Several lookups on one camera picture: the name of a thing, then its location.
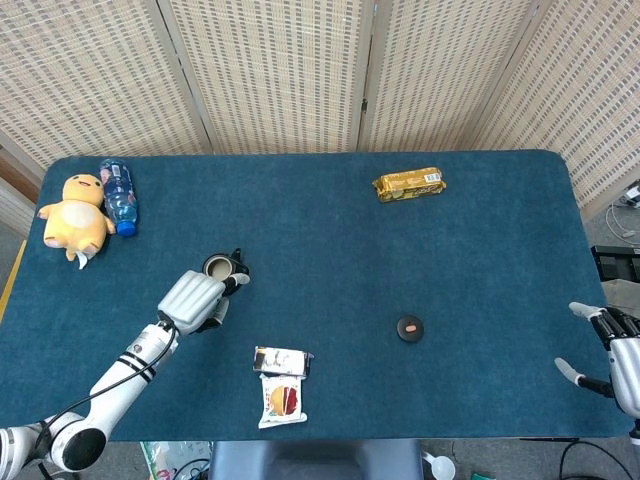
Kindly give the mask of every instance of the blue bottle cap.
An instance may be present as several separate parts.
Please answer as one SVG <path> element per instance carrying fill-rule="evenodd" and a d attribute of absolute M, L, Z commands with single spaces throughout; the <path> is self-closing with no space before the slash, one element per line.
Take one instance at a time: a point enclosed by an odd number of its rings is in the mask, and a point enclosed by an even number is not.
<path fill-rule="evenodd" d="M 136 224 L 133 222 L 120 222 L 116 225 L 116 232 L 121 237 L 131 237 L 136 233 Z"/>

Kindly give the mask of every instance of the water bottle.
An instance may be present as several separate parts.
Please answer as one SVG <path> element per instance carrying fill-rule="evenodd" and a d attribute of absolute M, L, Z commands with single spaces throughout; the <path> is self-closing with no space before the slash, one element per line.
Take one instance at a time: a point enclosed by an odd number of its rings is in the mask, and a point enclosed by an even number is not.
<path fill-rule="evenodd" d="M 122 237 L 136 233 L 138 203 L 133 194 L 131 175 L 125 163 L 117 158 L 107 158 L 100 163 L 100 178 L 104 186 L 104 203 L 109 218 Z"/>

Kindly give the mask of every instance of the woven screen panel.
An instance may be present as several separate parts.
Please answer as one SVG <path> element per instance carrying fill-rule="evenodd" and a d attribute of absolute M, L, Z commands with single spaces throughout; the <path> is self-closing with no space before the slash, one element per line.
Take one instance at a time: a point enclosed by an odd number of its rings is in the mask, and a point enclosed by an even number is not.
<path fill-rule="evenodd" d="M 26 237 L 31 229 L 34 205 L 0 178 L 0 223 Z"/>
<path fill-rule="evenodd" d="M 200 153 L 141 1 L 0 0 L 0 131 L 69 155 Z"/>
<path fill-rule="evenodd" d="M 380 83 L 368 150 L 456 149 L 528 10 L 529 0 L 393 0 L 369 72 Z"/>
<path fill-rule="evenodd" d="M 640 2 L 556 0 L 476 142 L 546 148 L 586 207 L 640 162 Z"/>
<path fill-rule="evenodd" d="M 171 0 L 217 150 L 354 150 L 366 1 Z"/>

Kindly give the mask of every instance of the blue tablecloth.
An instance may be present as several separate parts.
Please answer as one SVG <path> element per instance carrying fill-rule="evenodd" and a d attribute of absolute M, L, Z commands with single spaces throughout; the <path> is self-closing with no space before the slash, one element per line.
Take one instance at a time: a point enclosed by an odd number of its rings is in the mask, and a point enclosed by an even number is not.
<path fill-rule="evenodd" d="M 101 158 L 56 162 L 39 206 Z M 187 269 L 242 247 L 222 328 L 180 339 L 117 440 L 608 436 L 628 420 L 554 357 L 606 378 L 572 300 L 604 297 L 562 159 L 545 151 L 127 159 L 139 233 L 79 271 L 36 219 L 0 328 L 0 425 L 86 395 Z M 379 203 L 382 174 L 438 166 L 436 196 Z M 425 322 L 417 344 L 400 316 Z M 309 420 L 260 431 L 255 345 L 315 354 Z"/>

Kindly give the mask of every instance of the yellow plush toy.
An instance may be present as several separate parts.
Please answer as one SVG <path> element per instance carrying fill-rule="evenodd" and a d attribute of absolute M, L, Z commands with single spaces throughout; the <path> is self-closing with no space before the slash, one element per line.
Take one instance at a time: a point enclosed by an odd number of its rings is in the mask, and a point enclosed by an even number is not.
<path fill-rule="evenodd" d="M 100 251 L 107 236 L 116 229 L 100 211 L 104 193 L 102 183 L 93 175 L 75 175 L 64 182 L 62 201 L 45 205 L 38 217 L 47 220 L 44 243 L 47 247 L 66 248 L 67 260 L 76 255 L 84 268 Z"/>

